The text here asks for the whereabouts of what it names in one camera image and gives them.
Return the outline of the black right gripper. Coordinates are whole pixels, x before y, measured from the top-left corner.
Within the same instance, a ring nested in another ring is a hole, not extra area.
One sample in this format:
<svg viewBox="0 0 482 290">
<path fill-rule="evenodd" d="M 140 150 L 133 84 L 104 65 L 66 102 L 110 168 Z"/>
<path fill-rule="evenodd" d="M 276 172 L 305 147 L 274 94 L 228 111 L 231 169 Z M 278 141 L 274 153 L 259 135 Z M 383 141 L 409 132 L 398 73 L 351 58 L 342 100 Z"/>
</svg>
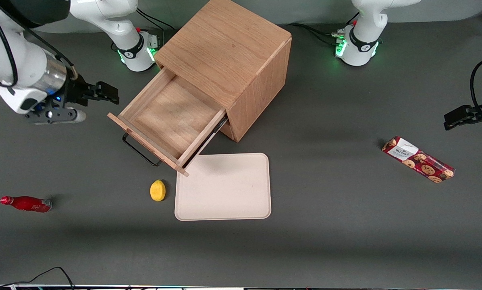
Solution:
<svg viewBox="0 0 482 290">
<path fill-rule="evenodd" d="M 103 81 L 94 85 L 88 84 L 84 78 L 66 79 L 62 88 L 56 92 L 56 97 L 60 97 L 63 104 L 74 103 L 85 107 L 89 105 L 89 101 L 106 101 L 119 105 L 117 88 Z"/>
</svg>

